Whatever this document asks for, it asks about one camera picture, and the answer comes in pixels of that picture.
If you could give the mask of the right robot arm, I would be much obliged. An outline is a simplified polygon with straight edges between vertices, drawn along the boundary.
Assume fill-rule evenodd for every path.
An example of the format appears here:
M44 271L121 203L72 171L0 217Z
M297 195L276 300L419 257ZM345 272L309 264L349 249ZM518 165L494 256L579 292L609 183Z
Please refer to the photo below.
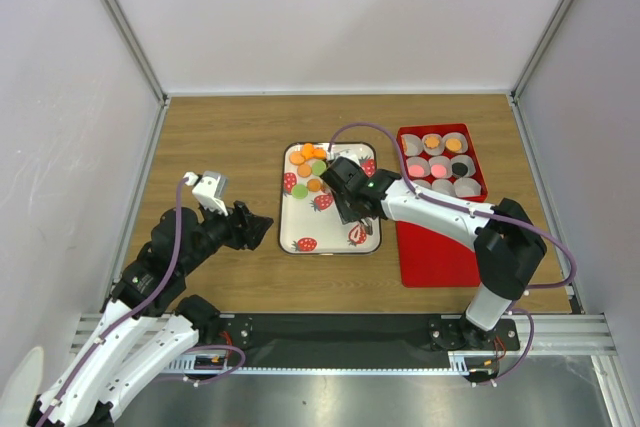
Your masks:
M347 157L330 161L321 179L344 223L375 218L408 223L474 254L480 284L461 315L455 346L482 349L495 339L502 315L524 295L547 253L541 233L511 199L492 205L421 190L385 169L367 176Z

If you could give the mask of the pink cookie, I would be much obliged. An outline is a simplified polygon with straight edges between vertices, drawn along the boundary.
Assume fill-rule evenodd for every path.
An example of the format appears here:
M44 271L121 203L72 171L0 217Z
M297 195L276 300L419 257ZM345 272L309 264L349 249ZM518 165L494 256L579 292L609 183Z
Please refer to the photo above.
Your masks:
M442 164L434 164L431 166L431 175L437 179L448 178L448 170L445 165Z
M409 165L407 171L412 177L423 177L425 175L423 166L418 164Z

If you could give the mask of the round waffle cookie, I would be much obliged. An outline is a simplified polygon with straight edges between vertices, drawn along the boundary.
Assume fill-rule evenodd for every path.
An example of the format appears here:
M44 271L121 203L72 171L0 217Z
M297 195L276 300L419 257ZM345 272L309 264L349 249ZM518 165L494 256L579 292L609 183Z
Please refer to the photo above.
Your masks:
M457 153L461 151L463 144L458 138L449 138L445 142L445 147L447 150Z

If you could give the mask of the metal serving tongs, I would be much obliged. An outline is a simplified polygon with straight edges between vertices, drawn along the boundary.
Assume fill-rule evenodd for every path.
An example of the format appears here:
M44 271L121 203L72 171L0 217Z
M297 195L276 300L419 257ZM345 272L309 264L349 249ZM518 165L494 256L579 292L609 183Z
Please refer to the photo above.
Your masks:
M358 225L361 231L360 237L362 238L363 241L365 241L366 239L368 239L374 234L375 223L372 218L366 217L364 219L361 219L358 221Z

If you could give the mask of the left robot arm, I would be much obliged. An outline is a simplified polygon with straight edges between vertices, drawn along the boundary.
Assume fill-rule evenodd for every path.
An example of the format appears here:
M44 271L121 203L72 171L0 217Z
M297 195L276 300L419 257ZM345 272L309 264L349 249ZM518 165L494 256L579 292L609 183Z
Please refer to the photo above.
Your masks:
M198 295L180 297L187 276L223 247L256 249L272 224L240 201L225 212L166 211L76 358L35 400L27 425L110 425L172 360L213 345L220 313Z

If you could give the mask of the orange flower cookie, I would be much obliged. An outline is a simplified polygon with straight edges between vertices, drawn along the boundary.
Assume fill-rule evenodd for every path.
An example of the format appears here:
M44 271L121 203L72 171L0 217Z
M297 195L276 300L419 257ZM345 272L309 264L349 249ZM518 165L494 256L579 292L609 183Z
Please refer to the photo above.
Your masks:
M436 135L428 135L423 138L423 144L426 151L438 150L441 145L441 138Z

